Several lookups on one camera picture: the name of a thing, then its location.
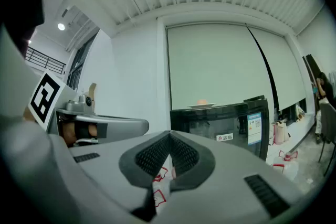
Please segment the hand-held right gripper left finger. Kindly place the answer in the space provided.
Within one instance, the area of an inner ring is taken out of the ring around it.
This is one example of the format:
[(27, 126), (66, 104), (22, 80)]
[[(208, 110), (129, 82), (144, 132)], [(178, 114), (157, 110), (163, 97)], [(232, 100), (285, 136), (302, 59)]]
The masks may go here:
[(62, 137), (1, 117), (2, 223), (171, 223), (150, 192), (140, 206), (107, 192), (77, 163)]

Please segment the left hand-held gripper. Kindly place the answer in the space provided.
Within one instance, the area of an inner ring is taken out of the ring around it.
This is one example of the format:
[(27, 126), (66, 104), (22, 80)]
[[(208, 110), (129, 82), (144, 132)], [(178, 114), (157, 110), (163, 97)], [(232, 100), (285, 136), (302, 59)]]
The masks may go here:
[[(93, 99), (85, 94), (78, 95), (50, 70), (40, 77), (28, 109), (48, 134), (62, 137), (62, 124), (75, 122), (77, 140), (73, 146), (127, 140), (142, 136), (149, 130), (149, 122), (144, 119), (95, 115)], [(96, 126), (97, 136), (89, 138), (85, 134), (89, 125)]]

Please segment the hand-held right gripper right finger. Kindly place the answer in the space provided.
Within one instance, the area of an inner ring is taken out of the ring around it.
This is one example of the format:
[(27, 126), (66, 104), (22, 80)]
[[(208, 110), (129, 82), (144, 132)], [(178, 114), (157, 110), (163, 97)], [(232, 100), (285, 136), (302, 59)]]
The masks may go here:
[(155, 223), (284, 223), (303, 198), (293, 182), (251, 152), (201, 136), (178, 132), (211, 153), (209, 176), (192, 170), (171, 182), (171, 195)]

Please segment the person's left hand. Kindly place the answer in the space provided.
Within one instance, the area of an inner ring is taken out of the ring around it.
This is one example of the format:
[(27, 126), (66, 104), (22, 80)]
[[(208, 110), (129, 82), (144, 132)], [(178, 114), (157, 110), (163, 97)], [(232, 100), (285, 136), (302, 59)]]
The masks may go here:
[[(86, 127), (86, 132), (89, 134), (89, 138), (97, 136), (97, 126), (94, 124), (89, 124)], [(62, 137), (68, 147), (72, 147), (76, 140), (76, 128), (75, 122), (68, 122), (62, 124)]]

